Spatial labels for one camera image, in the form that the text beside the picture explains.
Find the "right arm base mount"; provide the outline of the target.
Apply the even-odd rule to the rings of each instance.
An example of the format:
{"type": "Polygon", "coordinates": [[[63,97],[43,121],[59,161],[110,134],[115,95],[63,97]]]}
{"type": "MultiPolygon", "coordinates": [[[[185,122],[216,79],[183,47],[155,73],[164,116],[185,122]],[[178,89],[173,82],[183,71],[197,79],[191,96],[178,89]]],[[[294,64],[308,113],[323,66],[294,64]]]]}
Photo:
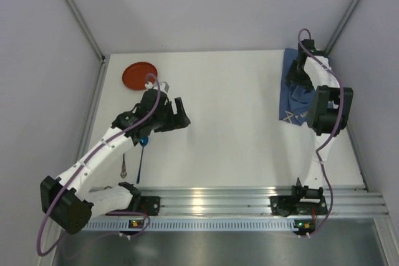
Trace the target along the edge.
{"type": "Polygon", "coordinates": [[[319,216],[328,212],[323,187],[310,188],[302,185],[299,178],[291,186],[290,195],[271,196],[269,199],[273,216],[319,216]]]}

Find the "blue embroidered cloth placemat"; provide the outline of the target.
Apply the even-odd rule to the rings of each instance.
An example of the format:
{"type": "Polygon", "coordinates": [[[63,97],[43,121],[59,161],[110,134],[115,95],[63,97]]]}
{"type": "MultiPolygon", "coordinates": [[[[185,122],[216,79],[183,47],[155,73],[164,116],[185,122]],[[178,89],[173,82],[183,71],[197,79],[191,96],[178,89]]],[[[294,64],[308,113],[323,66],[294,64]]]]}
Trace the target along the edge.
{"type": "Polygon", "coordinates": [[[286,75],[296,59],[298,51],[291,48],[284,50],[281,89],[279,97],[279,120],[292,125],[302,126],[308,119],[308,112],[312,105],[315,90],[306,90],[297,85],[286,84],[286,75]]]}

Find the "speckled ceramic cup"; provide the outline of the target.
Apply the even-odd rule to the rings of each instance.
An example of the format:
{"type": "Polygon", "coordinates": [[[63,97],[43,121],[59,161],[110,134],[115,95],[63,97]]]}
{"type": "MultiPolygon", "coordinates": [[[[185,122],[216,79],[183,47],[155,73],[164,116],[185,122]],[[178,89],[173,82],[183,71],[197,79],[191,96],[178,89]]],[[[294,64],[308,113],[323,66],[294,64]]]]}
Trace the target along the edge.
{"type": "Polygon", "coordinates": [[[168,93],[169,89],[170,89],[170,86],[167,82],[160,82],[160,90],[163,93],[168,93]]]}

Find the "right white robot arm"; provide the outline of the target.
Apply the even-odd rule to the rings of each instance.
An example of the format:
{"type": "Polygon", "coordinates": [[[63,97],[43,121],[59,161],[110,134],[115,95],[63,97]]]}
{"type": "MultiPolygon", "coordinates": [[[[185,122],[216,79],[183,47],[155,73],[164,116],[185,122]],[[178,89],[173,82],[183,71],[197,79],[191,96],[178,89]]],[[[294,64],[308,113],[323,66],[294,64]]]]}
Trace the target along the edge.
{"type": "Polygon", "coordinates": [[[289,103],[300,104],[300,113],[290,112],[292,119],[303,119],[311,130],[311,157],[297,178],[297,188],[305,198],[322,197],[325,164],[337,135],[347,126],[353,90],[345,88],[329,66],[329,59],[315,48],[313,39],[298,43],[297,57],[284,78],[289,103]]]}

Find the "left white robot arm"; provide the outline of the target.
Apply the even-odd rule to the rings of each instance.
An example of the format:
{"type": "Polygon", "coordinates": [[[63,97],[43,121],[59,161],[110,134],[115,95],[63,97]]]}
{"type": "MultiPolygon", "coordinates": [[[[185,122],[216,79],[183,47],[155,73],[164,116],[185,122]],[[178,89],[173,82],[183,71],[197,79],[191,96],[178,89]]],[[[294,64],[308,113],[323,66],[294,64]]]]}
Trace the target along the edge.
{"type": "Polygon", "coordinates": [[[141,192],[128,182],[93,192],[91,188],[123,155],[152,132],[186,128],[191,123],[182,99],[148,89],[133,110],[119,114],[101,140],[56,178],[40,184],[42,210],[68,234],[80,232],[94,217],[112,211],[143,212],[141,192]]]}

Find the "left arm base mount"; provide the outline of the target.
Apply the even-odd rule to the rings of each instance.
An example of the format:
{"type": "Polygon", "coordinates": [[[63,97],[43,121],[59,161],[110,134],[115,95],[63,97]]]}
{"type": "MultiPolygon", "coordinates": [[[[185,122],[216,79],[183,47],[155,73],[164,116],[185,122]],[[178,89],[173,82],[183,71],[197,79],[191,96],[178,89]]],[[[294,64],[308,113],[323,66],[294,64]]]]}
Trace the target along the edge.
{"type": "Polygon", "coordinates": [[[127,216],[131,215],[132,212],[139,212],[148,216],[158,215],[161,199],[159,196],[143,196],[139,189],[127,182],[119,183],[118,187],[126,189],[132,195],[132,200],[125,209],[114,209],[106,213],[107,216],[127,216]]]}

